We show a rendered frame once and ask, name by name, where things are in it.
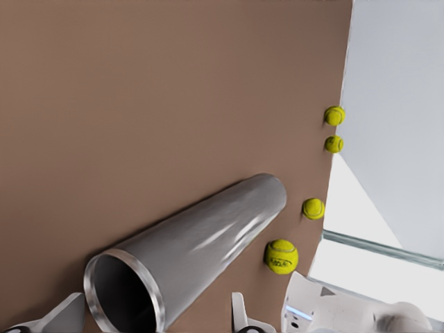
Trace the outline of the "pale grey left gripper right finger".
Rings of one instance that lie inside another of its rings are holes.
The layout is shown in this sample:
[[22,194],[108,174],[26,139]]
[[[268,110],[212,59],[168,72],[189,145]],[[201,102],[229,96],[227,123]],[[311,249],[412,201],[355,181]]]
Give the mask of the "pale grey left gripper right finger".
[[244,297],[240,292],[232,292],[232,333],[277,333],[268,324],[247,316]]

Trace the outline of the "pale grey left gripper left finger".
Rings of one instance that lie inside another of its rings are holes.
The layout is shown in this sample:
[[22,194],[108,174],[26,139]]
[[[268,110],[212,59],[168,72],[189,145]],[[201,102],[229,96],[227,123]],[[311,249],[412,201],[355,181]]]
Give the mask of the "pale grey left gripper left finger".
[[2,333],[82,333],[85,295],[72,293],[43,318],[16,324]]

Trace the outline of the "yellow tennis ball with print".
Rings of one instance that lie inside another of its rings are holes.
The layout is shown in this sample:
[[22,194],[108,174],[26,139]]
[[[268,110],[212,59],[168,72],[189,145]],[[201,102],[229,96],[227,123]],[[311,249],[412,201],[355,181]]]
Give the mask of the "yellow tennis ball with print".
[[299,261],[297,248],[285,239],[275,239],[267,243],[264,263],[274,273],[287,275],[292,273]]

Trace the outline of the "grey metal tennis tube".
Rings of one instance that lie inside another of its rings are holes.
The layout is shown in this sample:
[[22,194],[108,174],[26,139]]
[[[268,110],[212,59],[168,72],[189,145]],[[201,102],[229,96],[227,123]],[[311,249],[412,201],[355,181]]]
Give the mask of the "grey metal tennis tube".
[[84,290],[96,324],[112,333],[168,330],[286,203],[281,181],[257,174],[94,256]]

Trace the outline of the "silver frame post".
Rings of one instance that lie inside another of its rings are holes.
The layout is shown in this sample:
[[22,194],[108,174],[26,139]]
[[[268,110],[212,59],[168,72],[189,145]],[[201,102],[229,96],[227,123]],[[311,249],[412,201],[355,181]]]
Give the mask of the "silver frame post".
[[428,268],[444,271],[444,259],[430,257],[420,253],[411,252],[401,248],[387,246],[374,241],[353,237],[330,230],[323,230],[321,239],[333,241],[346,246],[352,246],[372,253],[385,255],[395,259],[404,260],[413,264],[426,266]]

